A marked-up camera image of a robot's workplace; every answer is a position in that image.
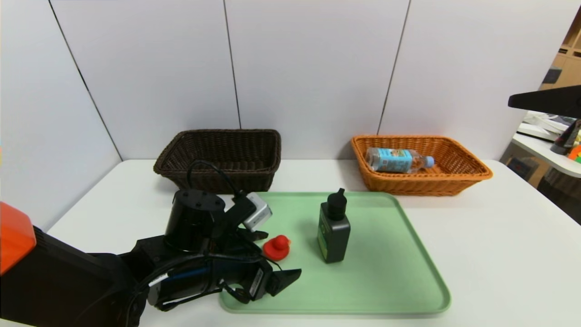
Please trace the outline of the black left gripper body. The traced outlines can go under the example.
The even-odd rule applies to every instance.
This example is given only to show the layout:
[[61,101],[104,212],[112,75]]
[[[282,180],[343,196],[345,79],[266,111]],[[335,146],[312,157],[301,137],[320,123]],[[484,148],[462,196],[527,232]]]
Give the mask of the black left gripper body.
[[210,284],[239,302],[254,302],[264,295],[273,273],[266,257],[210,257]]

